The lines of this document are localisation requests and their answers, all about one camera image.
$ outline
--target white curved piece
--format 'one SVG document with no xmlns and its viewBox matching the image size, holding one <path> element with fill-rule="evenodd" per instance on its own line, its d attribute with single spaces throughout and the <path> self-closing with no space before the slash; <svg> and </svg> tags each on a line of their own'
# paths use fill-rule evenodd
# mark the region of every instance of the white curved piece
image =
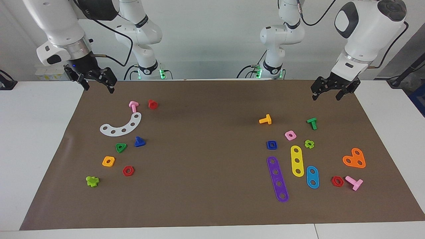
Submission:
<svg viewBox="0 0 425 239">
<path fill-rule="evenodd" d="M 119 128 L 115 128 L 112 127 L 110 124 L 104 124 L 100 127 L 100 132 L 102 132 L 102 134 L 106 136 L 111 137 L 123 136 L 133 131 L 139 125 L 141 119 L 142 114 L 136 112 L 131 115 L 131 119 L 126 125 Z"/>
</svg>

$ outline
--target toy piece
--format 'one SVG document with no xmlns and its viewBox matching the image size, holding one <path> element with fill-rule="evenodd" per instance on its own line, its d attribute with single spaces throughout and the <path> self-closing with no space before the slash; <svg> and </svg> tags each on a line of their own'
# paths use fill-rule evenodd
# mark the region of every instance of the toy piece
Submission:
<svg viewBox="0 0 425 239">
<path fill-rule="evenodd" d="M 110 137 L 118 137 L 118 136 L 126 135 L 130 133 L 131 131 L 133 131 L 139 125 L 141 119 L 142 119 L 142 114 L 139 112 L 136 112 L 131 115 L 131 119 L 126 125 L 119 128 L 115 128 L 109 124 L 104 124 L 100 127 L 100 132 Z"/>
<path fill-rule="evenodd" d="M 90 186 L 92 188 L 97 187 L 97 184 L 100 182 L 99 178 L 90 176 L 87 176 L 85 180 L 87 181 L 87 186 Z"/>
<path fill-rule="evenodd" d="M 154 110 L 158 108 L 158 103 L 155 100 L 148 100 L 147 106 L 149 107 L 149 109 Z"/>
<path fill-rule="evenodd" d="M 281 168 L 279 167 L 278 160 L 273 156 L 268 157 L 267 166 L 269 167 L 270 177 L 272 178 L 276 198 L 280 202 L 287 202 L 289 200 L 289 195 L 285 186 L 285 180 L 283 179 Z"/>
<path fill-rule="evenodd" d="M 288 132 L 286 132 L 285 133 L 285 137 L 289 140 L 289 141 L 291 141 L 291 140 L 294 140 L 294 139 L 296 139 L 297 138 L 297 135 L 294 133 L 294 131 L 288 131 Z"/>
<path fill-rule="evenodd" d="M 353 156 L 344 156 L 343 162 L 345 165 L 355 168 L 365 168 L 366 161 L 363 155 L 363 152 L 358 148 L 353 148 L 351 150 Z"/>
<path fill-rule="evenodd" d="M 303 152 L 301 148 L 294 145 L 291 147 L 292 173 L 297 177 L 304 176 Z"/>
<path fill-rule="evenodd" d="M 115 145 L 116 151 L 120 154 L 127 148 L 127 144 L 118 143 Z"/>
<path fill-rule="evenodd" d="M 102 165 L 105 166 L 105 167 L 112 167 L 114 162 L 115 162 L 115 158 L 114 157 L 106 156 L 103 159 Z"/>
<path fill-rule="evenodd" d="M 311 140 L 306 140 L 304 146 L 306 148 L 312 149 L 312 148 L 315 147 L 315 143 L 313 141 L 311 141 Z"/>
<path fill-rule="evenodd" d="M 359 179 L 359 181 L 356 181 L 350 176 L 347 176 L 346 180 L 353 185 L 354 191 L 357 191 L 357 189 L 359 189 L 360 185 L 363 183 L 363 180 Z"/>
<path fill-rule="evenodd" d="M 122 173 L 126 177 L 131 176 L 134 173 L 134 168 L 132 166 L 125 166 L 125 168 L 122 170 Z"/>
<path fill-rule="evenodd" d="M 317 189 L 320 186 L 319 171 L 315 166 L 307 167 L 307 185 L 313 189 Z"/>
<path fill-rule="evenodd" d="M 146 145 L 146 142 L 139 136 L 136 137 L 136 142 L 134 143 L 134 147 L 142 147 Z"/>
<path fill-rule="evenodd" d="M 278 149 L 278 143 L 276 141 L 267 141 L 267 148 L 269 150 L 276 150 Z"/>
<path fill-rule="evenodd" d="M 331 181 L 335 187 L 342 187 L 344 185 L 344 180 L 340 176 L 333 176 Z"/>
<path fill-rule="evenodd" d="M 307 123 L 312 125 L 313 130 L 317 130 L 316 122 L 317 122 L 316 118 L 311 118 L 311 119 L 307 120 Z"/>
<path fill-rule="evenodd" d="M 130 104 L 128 104 L 128 107 L 131 108 L 131 110 L 133 111 L 133 113 L 136 113 L 136 107 L 139 106 L 139 103 L 136 101 L 130 101 Z"/>
<path fill-rule="evenodd" d="M 266 117 L 260 120 L 260 124 L 264 124 L 264 123 L 268 123 L 269 125 L 272 124 L 272 119 L 270 118 L 269 114 L 266 114 Z"/>
</svg>

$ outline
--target yellow plate with holes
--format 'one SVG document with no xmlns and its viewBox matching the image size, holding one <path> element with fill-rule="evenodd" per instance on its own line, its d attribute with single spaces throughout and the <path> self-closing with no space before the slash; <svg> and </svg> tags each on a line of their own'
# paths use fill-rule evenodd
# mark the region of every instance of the yellow plate with holes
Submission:
<svg viewBox="0 0 425 239">
<path fill-rule="evenodd" d="M 291 163 L 292 173 L 297 177 L 304 176 L 303 152 L 296 145 L 291 147 Z"/>
</svg>

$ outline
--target purple plate with holes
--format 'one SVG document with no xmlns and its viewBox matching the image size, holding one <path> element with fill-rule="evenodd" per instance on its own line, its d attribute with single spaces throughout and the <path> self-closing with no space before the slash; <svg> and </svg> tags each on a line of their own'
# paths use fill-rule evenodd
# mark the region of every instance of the purple plate with holes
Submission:
<svg viewBox="0 0 425 239">
<path fill-rule="evenodd" d="M 281 168 L 276 157 L 270 156 L 267 158 L 267 165 L 270 171 L 270 177 L 272 178 L 273 187 L 275 188 L 276 198 L 280 202 L 286 202 L 289 200 L 288 191 L 286 190 L 285 181 L 283 180 Z"/>
</svg>

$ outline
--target red piece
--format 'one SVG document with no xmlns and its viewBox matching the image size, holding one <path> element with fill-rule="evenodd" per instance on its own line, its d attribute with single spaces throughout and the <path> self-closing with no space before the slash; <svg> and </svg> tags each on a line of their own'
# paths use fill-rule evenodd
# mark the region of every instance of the red piece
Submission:
<svg viewBox="0 0 425 239">
<path fill-rule="evenodd" d="M 332 184 L 336 187 L 342 187 L 344 185 L 344 180 L 340 176 L 332 177 Z"/>
<path fill-rule="evenodd" d="M 134 173 L 134 168 L 132 166 L 125 166 L 125 168 L 122 170 L 122 173 L 124 176 L 131 176 Z"/>
<path fill-rule="evenodd" d="M 155 100 L 148 100 L 147 105 L 149 106 L 149 109 L 151 110 L 158 108 L 158 103 Z"/>
</svg>

